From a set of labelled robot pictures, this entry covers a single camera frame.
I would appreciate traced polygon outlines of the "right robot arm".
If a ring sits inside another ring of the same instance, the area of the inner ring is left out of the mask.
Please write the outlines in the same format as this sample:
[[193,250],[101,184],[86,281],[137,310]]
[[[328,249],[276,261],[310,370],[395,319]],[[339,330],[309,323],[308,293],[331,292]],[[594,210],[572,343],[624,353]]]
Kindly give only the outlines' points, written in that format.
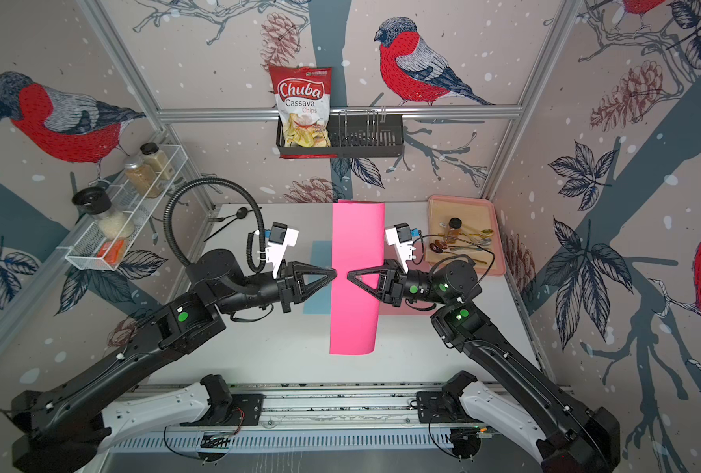
[[348,281],[394,307],[413,301],[437,305],[430,321],[443,343],[484,368],[509,394],[496,395],[460,372],[457,403],[468,417],[511,439],[543,471],[612,472],[618,467],[616,417],[604,407],[588,408],[508,342],[474,303],[482,287],[472,260],[453,259],[422,272],[388,259],[381,266],[348,273]]

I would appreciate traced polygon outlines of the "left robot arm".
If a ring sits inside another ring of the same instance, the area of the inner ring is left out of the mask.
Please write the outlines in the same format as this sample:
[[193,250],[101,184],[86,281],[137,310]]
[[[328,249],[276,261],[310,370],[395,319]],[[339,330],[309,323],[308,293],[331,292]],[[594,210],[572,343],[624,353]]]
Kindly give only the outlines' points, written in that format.
[[21,472],[76,472],[115,443],[157,428],[241,427],[222,376],[134,402],[119,397],[224,331],[238,311],[280,305],[288,313],[329,285],[332,268],[283,262],[276,274],[243,274],[230,250],[212,250],[187,269],[191,289],[153,313],[122,347],[49,391],[25,390],[9,419],[23,433],[11,447]]

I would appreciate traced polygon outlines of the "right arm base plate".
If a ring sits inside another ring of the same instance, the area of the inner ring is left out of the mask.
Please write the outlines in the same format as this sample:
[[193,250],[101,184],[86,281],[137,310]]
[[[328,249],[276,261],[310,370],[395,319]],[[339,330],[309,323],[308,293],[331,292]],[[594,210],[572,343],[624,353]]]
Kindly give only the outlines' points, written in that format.
[[482,424],[470,417],[461,404],[443,391],[419,391],[409,404],[417,412],[421,424]]

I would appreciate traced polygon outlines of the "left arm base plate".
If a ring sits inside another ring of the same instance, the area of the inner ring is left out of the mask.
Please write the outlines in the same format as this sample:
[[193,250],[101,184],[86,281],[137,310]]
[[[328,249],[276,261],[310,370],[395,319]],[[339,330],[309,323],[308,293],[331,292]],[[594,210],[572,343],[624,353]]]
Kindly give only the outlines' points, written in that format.
[[261,393],[228,395],[224,400],[212,402],[206,421],[212,426],[257,426],[265,400]]

